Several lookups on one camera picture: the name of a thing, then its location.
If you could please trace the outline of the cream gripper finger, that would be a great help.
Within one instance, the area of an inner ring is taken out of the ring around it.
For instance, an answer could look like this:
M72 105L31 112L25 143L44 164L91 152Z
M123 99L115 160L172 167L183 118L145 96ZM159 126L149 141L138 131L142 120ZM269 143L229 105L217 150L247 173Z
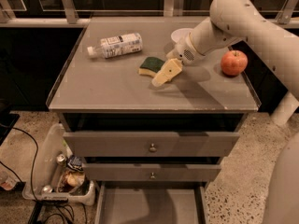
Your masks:
M164 83L171 81L182 71L182 62L179 59L169 59L167 60L160 71L151 81L154 87L160 87Z

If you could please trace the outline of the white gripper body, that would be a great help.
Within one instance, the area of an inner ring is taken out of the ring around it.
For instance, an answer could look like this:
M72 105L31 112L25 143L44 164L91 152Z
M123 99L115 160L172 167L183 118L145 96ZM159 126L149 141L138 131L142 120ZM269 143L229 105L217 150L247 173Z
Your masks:
M191 42L190 34L187 34L177 42L171 51L167 53L166 58L178 59L184 65L194 65L204 59L205 56L195 49Z

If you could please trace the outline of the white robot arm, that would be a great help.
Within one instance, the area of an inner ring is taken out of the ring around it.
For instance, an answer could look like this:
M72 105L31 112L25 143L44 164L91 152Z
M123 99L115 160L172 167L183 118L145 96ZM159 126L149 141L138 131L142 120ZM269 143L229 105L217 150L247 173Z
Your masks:
M274 113L275 123L286 123L299 102L299 37L266 20L250 0L213 0L209 17L177 42L152 84L163 85L184 65L197 63L211 51L239 40L245 41L287 88ZM278 155L263 224L299 224L299 133Z

